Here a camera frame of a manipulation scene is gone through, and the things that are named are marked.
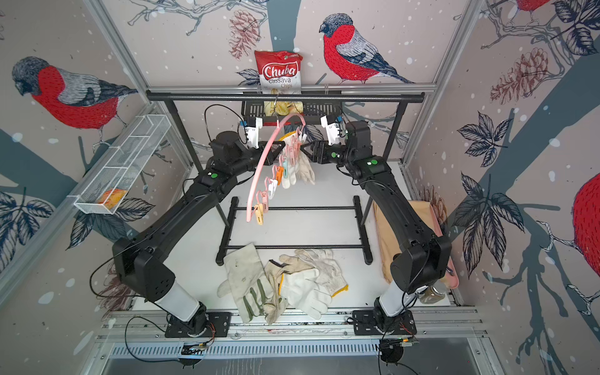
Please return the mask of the white knit glove yellow cuff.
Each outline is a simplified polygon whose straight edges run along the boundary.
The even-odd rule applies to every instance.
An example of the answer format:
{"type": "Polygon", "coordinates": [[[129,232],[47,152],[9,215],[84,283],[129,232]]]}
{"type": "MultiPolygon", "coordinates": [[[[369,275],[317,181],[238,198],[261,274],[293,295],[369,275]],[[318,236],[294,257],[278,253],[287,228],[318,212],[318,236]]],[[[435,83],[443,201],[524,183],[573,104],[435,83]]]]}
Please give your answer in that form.
{"type": "Polygon", "coordinates": [[[300,152],[298,160],[298,176],[306,183],[315,184],[315,174],[310,165],[308,157],[300,152]]]}

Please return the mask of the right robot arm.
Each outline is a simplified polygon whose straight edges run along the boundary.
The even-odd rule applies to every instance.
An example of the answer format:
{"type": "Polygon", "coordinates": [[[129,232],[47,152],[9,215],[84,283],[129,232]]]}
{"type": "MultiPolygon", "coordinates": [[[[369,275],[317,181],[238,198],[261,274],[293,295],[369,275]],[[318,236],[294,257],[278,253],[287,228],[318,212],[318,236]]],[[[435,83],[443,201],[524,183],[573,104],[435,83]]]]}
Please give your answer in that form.
{"type": "Polygon", "coordinates": [[[452,246],[421,220],[401,193],[387,161],[373,154],[367,123],[347,123],[346,131],[344,144],[316,141],[301,150],[313,163],[345,167],[384,214],[400,253],[392,260],[392,283],[376,300],[375,311],[393,318],[409,308],[418,291],[445,276],[452,246]]]}

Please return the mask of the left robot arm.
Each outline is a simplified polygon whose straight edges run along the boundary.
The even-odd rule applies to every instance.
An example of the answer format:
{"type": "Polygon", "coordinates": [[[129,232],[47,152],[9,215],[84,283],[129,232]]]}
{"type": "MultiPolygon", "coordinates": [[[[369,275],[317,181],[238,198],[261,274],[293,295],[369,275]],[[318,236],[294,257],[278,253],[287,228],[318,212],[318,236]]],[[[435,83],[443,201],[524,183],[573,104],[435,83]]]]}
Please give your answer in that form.
{"type": "Polygon", "coordinates": [[[270,165],[285,142],[259,142],[246,147],[235,131],[225,131],[210,143],[213,156],[184,195],[135,239],[122,238],[112,247],[114,265],[122,284],[155,303],[182,323],[203,326],[206,308],[176,281],[164,264],[185,234],[238,185],[238,177],[270,165]]]}

